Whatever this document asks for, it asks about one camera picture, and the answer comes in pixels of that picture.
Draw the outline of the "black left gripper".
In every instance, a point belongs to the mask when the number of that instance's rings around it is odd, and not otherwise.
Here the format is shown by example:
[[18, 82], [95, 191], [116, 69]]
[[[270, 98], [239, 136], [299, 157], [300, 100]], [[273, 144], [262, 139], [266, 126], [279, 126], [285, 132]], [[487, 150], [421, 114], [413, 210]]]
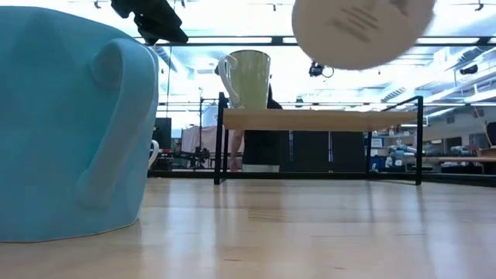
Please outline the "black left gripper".
[[111, 7], [124, 19], [133, 12], [164, 25], [138, 28], [139, 34], [149, 45], [154, 45], [158, 40], [172, 43], [186, 43], [189, 40], [180, 28], [170, 28], [180, 27], [182, 21], [166, 0], [111, 0]]

